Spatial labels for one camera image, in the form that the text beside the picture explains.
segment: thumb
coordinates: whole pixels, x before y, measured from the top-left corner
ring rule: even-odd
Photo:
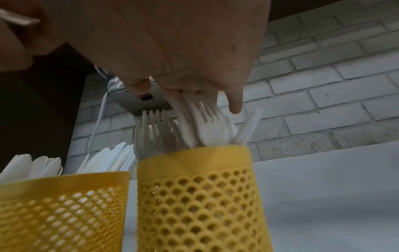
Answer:
[[[145,95],[151,90],[150,79],[120,78],[125,87],[135,95]]]
[[[229,102],[230,112],[233,114],[239,114],[242,109],[242,96],[243,87],[234,92],[225,92],[227,100]]]

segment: white table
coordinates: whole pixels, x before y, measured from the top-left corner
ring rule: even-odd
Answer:
[[[398,252],[399,142],[254,163],[275,252]],[[123,251],[135,251],[136,181]]]

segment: utensil holder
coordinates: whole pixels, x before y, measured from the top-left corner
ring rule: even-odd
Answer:
[[[138,252],[271,252],[245,146],[187,149],[140,160]]]
[[[121,251],[129,179],[105,172],[1,185],[0,251]]]

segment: gray brick wall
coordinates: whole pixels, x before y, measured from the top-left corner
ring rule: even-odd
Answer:
[[[86,82],[66,172],[85,157],[104,83]],[[93,150],[131,143],[134,117],[110,98]],[[239,128],[265,111],[248,147],[253,161],[399,140],[399,1],[345,0],[268,24],[244,87]]]

